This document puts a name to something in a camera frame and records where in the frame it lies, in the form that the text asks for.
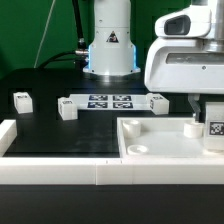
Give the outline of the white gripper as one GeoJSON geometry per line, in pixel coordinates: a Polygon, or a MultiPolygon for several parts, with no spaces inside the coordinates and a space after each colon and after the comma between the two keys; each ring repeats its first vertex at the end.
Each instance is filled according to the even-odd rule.
{"type": "Polygon", "coordinates": [[[204,51],[199,39],[157,38],[148,51],[144,83],[151,92],[190,93],[198,122],[199,94],[224,94],[224,53],[204,51]]]}

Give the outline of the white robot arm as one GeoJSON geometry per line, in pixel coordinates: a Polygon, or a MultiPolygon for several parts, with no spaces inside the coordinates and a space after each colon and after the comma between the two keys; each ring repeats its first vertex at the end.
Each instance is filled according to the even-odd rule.
{"type": "MultiPolygon", "coordinates": [[[[130,40],[130,0],[94,0],[95,37],[83,71],[105,82],[138,73],[130,40]]],[[[224,0],[191,0],[160,17],[148,50],[144,84],[151,92],[224,94],[224,0]]]]}

